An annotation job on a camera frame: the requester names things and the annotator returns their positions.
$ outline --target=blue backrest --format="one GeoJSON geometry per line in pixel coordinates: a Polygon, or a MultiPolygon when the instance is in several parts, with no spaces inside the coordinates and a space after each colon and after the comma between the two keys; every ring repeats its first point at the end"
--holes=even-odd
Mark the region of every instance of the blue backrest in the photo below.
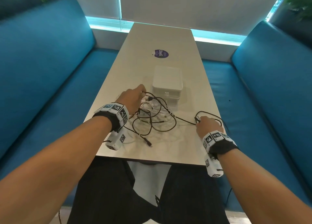
{"type": "Polygon", "coordinates": [[[77,0],[0,22],[0,158],[94,44],[77,0]]]}
{"type": "Polygon", "coordinates": [[[312,50],[263,21],[232,62],[312,189],[312,50]]]}

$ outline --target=purple sticker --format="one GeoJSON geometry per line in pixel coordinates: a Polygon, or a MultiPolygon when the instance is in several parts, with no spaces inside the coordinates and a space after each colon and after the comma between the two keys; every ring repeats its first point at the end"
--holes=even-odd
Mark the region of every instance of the purple sticker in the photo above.
{"type": "Polygon", "coordinates": [[[169,56],[168,52],[164,50],[155,50],[153,55],[157,58],[167,58],[169,56]]]}

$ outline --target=black pants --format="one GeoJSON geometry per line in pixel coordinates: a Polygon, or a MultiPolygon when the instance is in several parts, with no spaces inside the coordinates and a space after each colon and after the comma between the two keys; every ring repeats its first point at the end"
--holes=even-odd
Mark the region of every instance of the black pants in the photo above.
{"type": "Polygon", "coordinates": [[[68,224],[229,224],[205,167],[172,165],[155,207],[133,190],[126,161],[97,156],[78,183],[68,224]]]}

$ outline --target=tabletop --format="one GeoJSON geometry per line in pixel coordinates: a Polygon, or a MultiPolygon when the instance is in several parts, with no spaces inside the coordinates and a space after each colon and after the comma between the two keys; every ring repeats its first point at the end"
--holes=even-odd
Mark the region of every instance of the tabletop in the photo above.
{"type": "MultiPolygon", "coordinates": [[[[142,83],[151,92],[156,65],[180,68],[182,71],[183,90],[174,111],[176,116],[191,122],[194,122],[198,111],[220,116],[191,30],[135,23],[85,121],[101,106],[114,102],[128,88],[135,88],[142,83]],[[160,56],[157,50],[165,53],[160,56]]],[[[169,132],[152,130],[146,136],[152,147],[147,146],[133,132],[129,131],[128,134],[123,147],[118,151],[107,148],[103,143],[97,155],[159,163],[205,165],[205,149],[194,125],[177,120],[177,126],[169,132]]]]}

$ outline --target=human arm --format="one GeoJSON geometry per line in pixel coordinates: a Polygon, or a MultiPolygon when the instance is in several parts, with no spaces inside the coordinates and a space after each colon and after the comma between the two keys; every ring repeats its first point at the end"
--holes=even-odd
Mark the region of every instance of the human arm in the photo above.
{"type": "MultiPolygon", "coordinates": [[[[116,102],[133,114],[145,91],[143,85],[128,89],[116,102]]],[[[106,117],[93,117],[2,179],[0,223],[49,223],[91,164],[111,128],[106,117]]]]}
{"type": "MultiPolygon", "coordinates": [[[[201,117],[197,133],[202,139],[223,128],[212,118],[201,117]]],[[[252,224],[311,223],[312,210],[275,176],[238,149],[218,154],[233,191],[252,224]]]]}

